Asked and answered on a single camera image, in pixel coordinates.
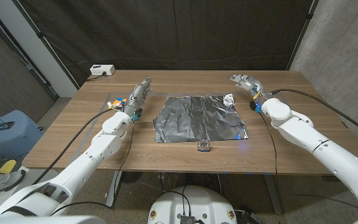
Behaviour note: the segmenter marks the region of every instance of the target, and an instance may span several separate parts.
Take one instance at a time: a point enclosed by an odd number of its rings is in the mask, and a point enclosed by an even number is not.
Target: foil sheet
[[[155,142],[247,139],[247,128],[234,109],[232,94],[168,97],[153,120]]]

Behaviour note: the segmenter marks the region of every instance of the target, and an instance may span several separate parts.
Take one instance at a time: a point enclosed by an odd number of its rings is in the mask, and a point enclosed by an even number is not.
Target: blue bin
[[[12,121],[14,123],[9,129],[0,130],[0,157],[25,157],[44,132],[33,120],[19,110],[14,110],[0,117],[0,123]]]

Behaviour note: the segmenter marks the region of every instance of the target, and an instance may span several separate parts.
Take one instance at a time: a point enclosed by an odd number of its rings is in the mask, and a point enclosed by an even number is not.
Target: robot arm
[[[307,116],[273,98],[255,77],[233,75],[230,79],[251,92],[257,108],[271,119],[271,125],[287,141],[310,152],[358,199],[358,157],[315,130]]]
[[[114,155],[126,136],[126,128],[139,114],[150,93],[151,78],[137,85],[124,105],[124,112],[118,111],[106,120],[102,130],[92,139],[90,147],[55,178],[28,186],[0,206],[0,217],[22,217],[37,215],[47,217],[56,209],[71,203],[105,159]],[[65,213],[65,209],[56,215]]]

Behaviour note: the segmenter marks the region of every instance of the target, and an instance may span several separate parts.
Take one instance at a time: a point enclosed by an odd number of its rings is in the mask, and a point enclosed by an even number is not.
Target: black curtain
[[[285,70],[312,0],[20,0],[82,85],[93,64]]]

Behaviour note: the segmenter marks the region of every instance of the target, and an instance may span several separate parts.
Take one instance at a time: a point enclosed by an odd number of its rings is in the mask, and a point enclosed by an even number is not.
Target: gray wall
[[[328,103],[358,122],[358,1],[318,3],[291,70],[303,73]],[[358,127],[344,122],[358,137]]]

